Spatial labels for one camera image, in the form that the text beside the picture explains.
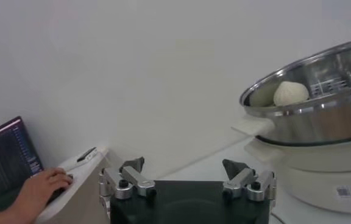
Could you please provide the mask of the person bare hand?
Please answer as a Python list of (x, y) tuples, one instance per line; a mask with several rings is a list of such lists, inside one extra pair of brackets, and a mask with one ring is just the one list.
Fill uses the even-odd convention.
[(34, 220), (46, 207), (53, 193), (68, 189), (73, 177), (64, 169), (51, 168), (27, 179), (15, 201), (20, 216)]

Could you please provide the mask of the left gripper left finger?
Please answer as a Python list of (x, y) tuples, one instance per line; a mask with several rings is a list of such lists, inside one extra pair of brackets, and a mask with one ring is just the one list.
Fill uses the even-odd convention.
[(141, 174), (144, 158), (126, 161), (119, 169), (106, 167), (99, 172), (99, 195), (102, 198), (115, 197), (117, 200), (132, 198), (133, 191), (144, 198), (152, 198), (157, 194), (154, 180)]

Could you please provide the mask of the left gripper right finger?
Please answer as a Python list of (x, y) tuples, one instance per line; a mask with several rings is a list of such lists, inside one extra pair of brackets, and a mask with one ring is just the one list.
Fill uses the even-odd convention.
[(223, 159), (222, 165), (229, 178), (223, 182), (222, 195), (226, 201), (233, 201), (243, 195), (250, 201), (275, 202), (277, 196), (277, 178), (273, 171), (265, 170), (257, 174), (246, 163)]

